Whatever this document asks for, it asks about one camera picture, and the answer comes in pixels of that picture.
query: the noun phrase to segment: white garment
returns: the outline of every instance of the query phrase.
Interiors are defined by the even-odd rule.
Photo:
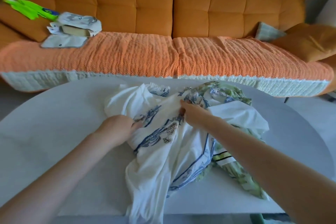
[[[179,101],[192,95],[192,90],[161,97],[150,93],[155,89],[166,90],[153,84],[121,85],[105,102],[107,116],[123,114],[144,124],[128,141],[137,152],[125,175],[133,202],[127,209],[130,223],[162,223],[166,197],[193,181],[210,163],[214,150],[215,140],[208,133],[179,116]],[[200,101],[216,105],[208,109],[230,124],[257,134],[268,130],[253,107],[240,101],[221,104],[218,98],[206,92]]]

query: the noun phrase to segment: throw pillow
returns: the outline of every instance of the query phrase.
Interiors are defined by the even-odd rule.
[[[310,25],[271,42],[305,62],[314,62],[336,54],[336,28]]]
[[[271,42],[279,37],[287,35],[285,32],[276,29],[264,22],[259,22],[255,38],[263,42]]]
[[[42,42],[50,35],[47,29],[50,24],[49,20],[45,18],[30,20],[5,3],[0,4],[0,21],[37,42]]]

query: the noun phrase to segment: crumpled clothes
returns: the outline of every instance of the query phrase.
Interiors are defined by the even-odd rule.
[[[190,100],[229,124],[261,137],[268,123],[250,106],[241,90],[222,82],[208,82],[169,95],[169,87],[155,84],[121,85],[105,102],[107,116],[127,115],[142,121],[128,144],[137,154],[125,171],[132,198],[130,223],[162,223],[166,197],[194,181],[211,163],[214,152],[225,149],[207,132],[193,128],[179,114],[180,99]],[[251,183],[232,156],[223,164],[240,184]]]

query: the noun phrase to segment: round table top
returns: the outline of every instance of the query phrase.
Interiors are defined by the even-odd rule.
[[[120,84],[149,83],[177,92],[208,80],[100,77],[78,80],[45,91],[0,122],[0,205],[69,153],[106,118],[104,99]],[[249,86],[231,83],[252,98],[268,121],[263,140],[275,149],[331,178],[334,164],[311,125],[279,99]],[[123,215],[131,203],[125,167],[134,158],[123,144],[109,152],[70,194],[59,215]],[[166,214],[283,212],[274,201],[245,192],[221,169],[188,184],[166,200]]]

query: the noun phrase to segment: floor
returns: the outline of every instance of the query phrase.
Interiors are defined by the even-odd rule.
[[[13,109],[34,97],[35,94],[21,93],[8,85],[0,83],[0,120]],[[326,142],[334,162],[336,161],[336,101],[329,102],[329,96],[311,98],[290,98],[287,105],[302,115],[321,135]],[[109,217],[95,217],[74,219],[70,217],[56,218],[53,224],[58,223],[111,223]],[[122,217],[114,217],[113,223],[127,223]],[[165,223],[224,223],[224,224],[251,224],[248,214],[241,215],[215,215],[215,216],[165,216]]]

